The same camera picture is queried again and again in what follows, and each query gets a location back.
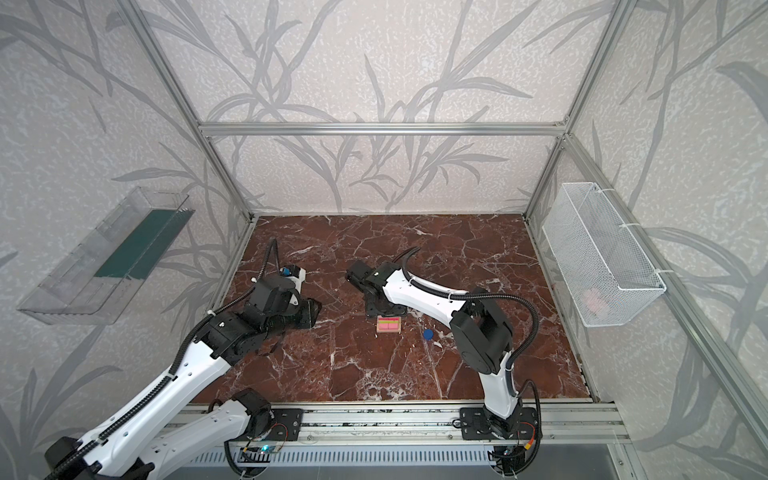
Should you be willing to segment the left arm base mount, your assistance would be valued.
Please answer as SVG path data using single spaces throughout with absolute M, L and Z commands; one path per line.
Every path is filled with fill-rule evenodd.
M 266 430 L 259 436 L 262 441 L 295 442 L 302 426 L 304 410 L 300 408 L 278 408 L 270 413 Z

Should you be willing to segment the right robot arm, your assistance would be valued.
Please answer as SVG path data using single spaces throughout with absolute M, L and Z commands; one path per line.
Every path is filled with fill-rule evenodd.
M 484 392 L 484 409 L 491 420 L 507 421 L 520 404 L 514 386 L 514 363 L 533 343 L 540 326 L 536 307 L 507 293 L 490 293 L 444 287 L 411 274 L 407 262 L 385 262 L 372 268 L 362 261 L 346 271 L 347 281 L 363 294 L 366 316 L 401 316 L 418 311 L 447 326 L 463 362 L 478 373 Z M 525 308 L 531 331 L 519 346 L 513 345 L 513 328 L 499 306 L 500 300 Z

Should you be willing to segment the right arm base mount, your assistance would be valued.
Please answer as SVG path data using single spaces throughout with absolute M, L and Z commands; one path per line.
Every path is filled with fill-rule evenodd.
M 465 407 L 451 424 L 461 432 L 463 440 L 512 440 L 536 443 L 541 438 L 541 420 L 535 407 L 517 408 L 502 419 L 485 407 Z

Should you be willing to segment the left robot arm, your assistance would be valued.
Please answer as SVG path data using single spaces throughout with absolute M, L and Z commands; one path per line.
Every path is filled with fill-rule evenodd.
M 217 443 L 268 435 L 270 403 L 251 388 L 202 419 L 163 436 L 194 397 L 263 343 L 310 329 L 322 305 L 302 294 L 304 269 L 289 265 L 252 281 L 240 312 L 210 310 L 185 337 L 171 365 L 115 414 L 80 438 L 64 436 L 45 453 L 51 479 L 160 479 Z

